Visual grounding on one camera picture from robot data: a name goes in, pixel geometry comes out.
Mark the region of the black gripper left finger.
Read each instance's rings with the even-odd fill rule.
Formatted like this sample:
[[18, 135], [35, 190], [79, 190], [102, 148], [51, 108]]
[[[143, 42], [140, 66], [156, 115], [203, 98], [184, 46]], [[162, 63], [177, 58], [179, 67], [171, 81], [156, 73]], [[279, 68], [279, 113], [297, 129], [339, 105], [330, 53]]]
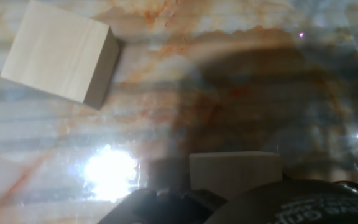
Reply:
[[204, 223], [227, 200], [206, 190], [168, 189], [132, 192], [98, 224], [199, 224]]

